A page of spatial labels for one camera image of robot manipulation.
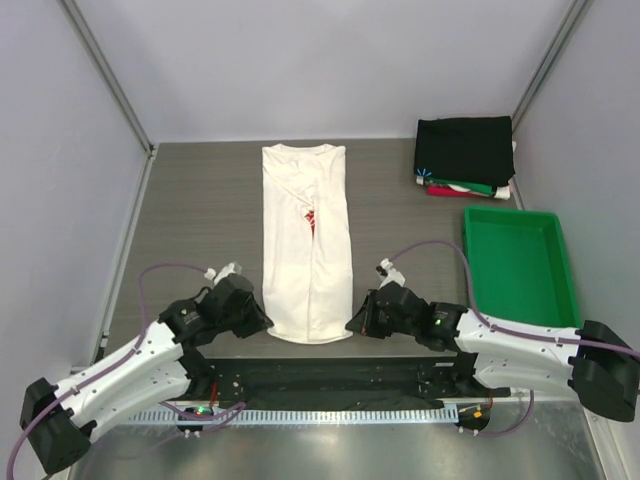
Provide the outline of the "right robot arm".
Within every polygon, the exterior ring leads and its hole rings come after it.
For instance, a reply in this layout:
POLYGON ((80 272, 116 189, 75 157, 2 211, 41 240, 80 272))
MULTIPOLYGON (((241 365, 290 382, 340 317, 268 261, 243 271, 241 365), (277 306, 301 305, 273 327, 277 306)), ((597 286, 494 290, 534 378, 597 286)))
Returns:
POLYGON ((609 420, 630 423, 636 416, 639 354, 601 322, 580 328, 518 324, 462 305, 428 303, 391 282, 368 292, 346 328, 380 339, 404 334, 432 351, 472 357, 450 372, 462 395, 483 387, 575 395, 609 420))

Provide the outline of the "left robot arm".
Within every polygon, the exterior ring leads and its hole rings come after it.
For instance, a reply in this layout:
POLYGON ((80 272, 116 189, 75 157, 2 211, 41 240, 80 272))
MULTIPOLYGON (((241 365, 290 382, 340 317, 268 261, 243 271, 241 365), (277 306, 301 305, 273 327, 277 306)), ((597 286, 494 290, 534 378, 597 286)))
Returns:
POLYGON ((154 404, 205 397, 214 369, 200 353, 220 334, 247 338, 272 327, 252 284, 231 273, 194 297, 171 303, 125 346, 55 384, 25 391, 23 439, 47 474, 79 461, 102 435, 154 404))

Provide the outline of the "white t-shirt red print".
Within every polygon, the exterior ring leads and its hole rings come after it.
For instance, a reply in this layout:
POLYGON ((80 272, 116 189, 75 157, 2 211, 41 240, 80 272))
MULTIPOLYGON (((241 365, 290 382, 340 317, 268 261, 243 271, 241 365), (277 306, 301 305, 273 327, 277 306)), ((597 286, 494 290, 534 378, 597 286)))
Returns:
POLYGON ((262 150, 262 298, 270 335, 298 344, 350 337, 353 265, 346 149, 262 150))

